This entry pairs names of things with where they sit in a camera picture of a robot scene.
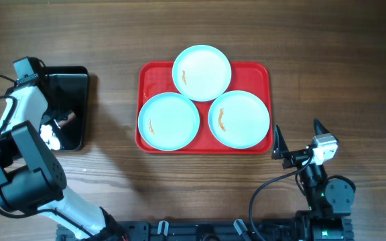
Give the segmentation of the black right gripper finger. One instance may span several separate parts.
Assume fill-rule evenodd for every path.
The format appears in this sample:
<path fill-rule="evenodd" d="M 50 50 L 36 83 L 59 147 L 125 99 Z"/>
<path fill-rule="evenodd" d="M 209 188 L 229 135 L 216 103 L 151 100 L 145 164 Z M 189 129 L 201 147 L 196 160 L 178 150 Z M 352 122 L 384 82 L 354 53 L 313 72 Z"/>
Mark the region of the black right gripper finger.
<path fill-rule="evenodd" d="M 283 135 L 278 125 L 274 127 L 274 143 L 271 158 L 272 159 L 285 159 L 289 153 L 289 149 L 285 143 Z"/>
<path fill-rule="evenodd" d="M 315 135 L 329 134 L 330 131 L 317 119 L 314 119 L 314 132 Z"/>

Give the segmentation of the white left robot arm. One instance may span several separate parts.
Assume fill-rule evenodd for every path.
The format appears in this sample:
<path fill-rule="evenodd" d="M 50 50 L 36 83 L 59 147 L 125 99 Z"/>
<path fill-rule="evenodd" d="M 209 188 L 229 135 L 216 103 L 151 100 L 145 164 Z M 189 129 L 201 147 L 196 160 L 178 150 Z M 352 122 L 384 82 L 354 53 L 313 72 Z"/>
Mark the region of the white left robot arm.
<path fill-rule="evenodd" d="M 0 120 L 0 215 L 42 215 L 70 230 L 77 240 L 133 240 L 102 207 L 68 185 L 60 162 L 40 137 L 46 123 L 75 114 L 75 136 L 84 138 L 90 76 L 83 66 L 47 67 L 38 58 L 14 61 L 18 79 L 2 95 Z"/>

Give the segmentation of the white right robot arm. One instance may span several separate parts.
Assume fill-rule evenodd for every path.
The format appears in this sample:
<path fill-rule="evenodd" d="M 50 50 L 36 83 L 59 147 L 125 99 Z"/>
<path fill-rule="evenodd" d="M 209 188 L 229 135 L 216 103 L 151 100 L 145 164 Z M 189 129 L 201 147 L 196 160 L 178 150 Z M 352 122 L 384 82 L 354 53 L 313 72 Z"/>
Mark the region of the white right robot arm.
<path fill-rule="evenodd" d="M 334 158 L 338 139 L 314 119 L 315 136 L 310 145 L 289 151 L 285 143 L 277 150 L 283 168 L 296 168 L 296 182 L 303 188 L 309 209 L 298 211 L 290 227 L 292 240 L 354 240 L 348 217 L 355 199 L 355 184 L 341 175 L 328 176 L 324 163 Z"/>

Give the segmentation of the orange sponge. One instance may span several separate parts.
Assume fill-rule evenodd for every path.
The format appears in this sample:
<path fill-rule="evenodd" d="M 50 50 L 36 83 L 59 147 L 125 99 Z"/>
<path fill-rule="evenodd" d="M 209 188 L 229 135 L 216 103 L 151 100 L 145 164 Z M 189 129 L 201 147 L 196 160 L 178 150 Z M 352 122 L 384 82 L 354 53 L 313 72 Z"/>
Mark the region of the orange sponge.
<path fill-rule="evenodd" d="M 75 118 L 76 118 L 76 114 L 70 110 L 65 112 L 62 116 L 58 117 L 56 119 L 56 124 L 58 128 L 61 129 L 63 126 L 72 122 Z"/>

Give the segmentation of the light blue plate back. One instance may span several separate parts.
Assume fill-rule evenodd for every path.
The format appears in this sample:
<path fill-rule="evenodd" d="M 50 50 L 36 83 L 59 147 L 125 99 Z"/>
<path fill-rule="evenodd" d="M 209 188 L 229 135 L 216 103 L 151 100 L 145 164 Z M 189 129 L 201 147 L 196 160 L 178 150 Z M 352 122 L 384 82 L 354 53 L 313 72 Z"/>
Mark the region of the light blue plate back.
<path fill-rule="evenodd" d="M 231 83 L 228 58 L 217 48 L 195 45 L 183 50 L 172 66 L 177 90 L 190 100 L 208 102 L 223 94 Z"/>

